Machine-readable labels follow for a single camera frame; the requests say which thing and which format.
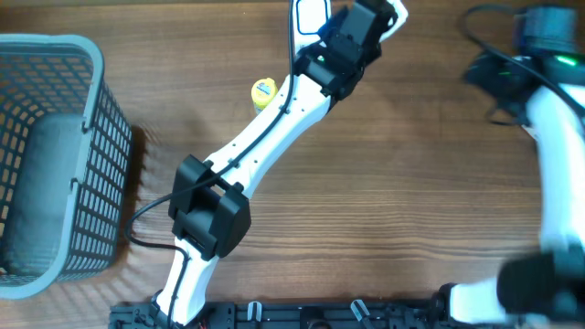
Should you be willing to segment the yellow candy bottle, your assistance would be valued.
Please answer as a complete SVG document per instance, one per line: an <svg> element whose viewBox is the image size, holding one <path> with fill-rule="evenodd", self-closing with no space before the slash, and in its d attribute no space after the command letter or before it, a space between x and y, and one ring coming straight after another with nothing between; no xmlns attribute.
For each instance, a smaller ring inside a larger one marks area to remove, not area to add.
<svg viewBox="0 0 585 329"><path fill-rule="evenodd" d="M254 110L257 114L263 111L278 92L276 82L271 78L257 80L250 91Z"/></svg>

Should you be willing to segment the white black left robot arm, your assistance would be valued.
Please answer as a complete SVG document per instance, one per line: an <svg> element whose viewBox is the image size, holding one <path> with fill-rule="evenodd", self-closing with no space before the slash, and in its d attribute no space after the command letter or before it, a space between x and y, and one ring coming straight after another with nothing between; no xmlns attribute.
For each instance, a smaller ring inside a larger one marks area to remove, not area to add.
<svg viewBox="0 0 585 329"><path fill-rule="evenodd" d="M168 215L175 259L153 305L165 328L184 328L206 304L218 260L251 224L250 200L264 175L293 142L348 97L381 44L408 17L400 1L356 1L313 33L300 32L289 9L289 74L282 88L229 144L200 161L189 155L175 172Z"/></svg>

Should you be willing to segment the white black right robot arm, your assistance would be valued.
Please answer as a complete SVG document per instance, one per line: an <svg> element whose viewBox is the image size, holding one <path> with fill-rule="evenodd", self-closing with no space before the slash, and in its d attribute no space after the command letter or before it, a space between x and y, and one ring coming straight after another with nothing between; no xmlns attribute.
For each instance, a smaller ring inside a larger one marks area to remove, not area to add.
<svg viewBox="0 0 585 329"><path fill-rule="evenodd" d="M497 11L516 19L511 57L480 39L469 16ZM442 289L442 316L462 324L520 319L584 320L584 56L575 44L577 12L563 5L484 4L458 21L482 49L467 83L496 101L513 126L535 140L541 178L540 250L506 262L494 278Z"/></svg>

